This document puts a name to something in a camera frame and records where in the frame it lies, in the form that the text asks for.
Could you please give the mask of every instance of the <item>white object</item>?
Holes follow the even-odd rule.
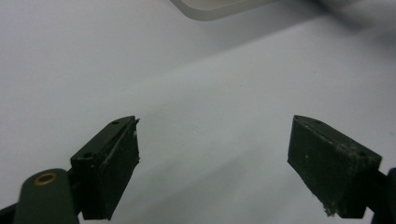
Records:
[[[211,21],[273,0],[171,0],[187,17],[197,21]]]

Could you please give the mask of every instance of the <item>screw hole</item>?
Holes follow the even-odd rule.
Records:
[[[40,175],[35,179],[35,185],[36,186],[48,185],[48,184],[52,183],[53,181],[55,181],[56,177],[57,177],[57,175],[55,173],[46,173],[46,174]]]

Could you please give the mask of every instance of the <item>white table surface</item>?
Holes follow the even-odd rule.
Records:
[[[217,21],[167,0],[1,1],[0,207],[136,115],[141,162],[110,223],[369,223],[326,217],[286,159],[299,114],[396,166],[392,2],[359,3],[351,29],[298,0]]]

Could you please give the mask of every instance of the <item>white surface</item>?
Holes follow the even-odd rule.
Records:
[[[394,15],[364,4],[365,19]],[[396,33],[385,21],[351,31],[292,0],[211,22],[168,0],[2,1],[0,206],[136,115],[141,163],[111,223],[369,223],[370,212],[326,217],[286,159],[300,114],[383,155],[382,172],[395,166]]]
[[[273,0],[171,0],[187,17],[210,21],[232,15]]]

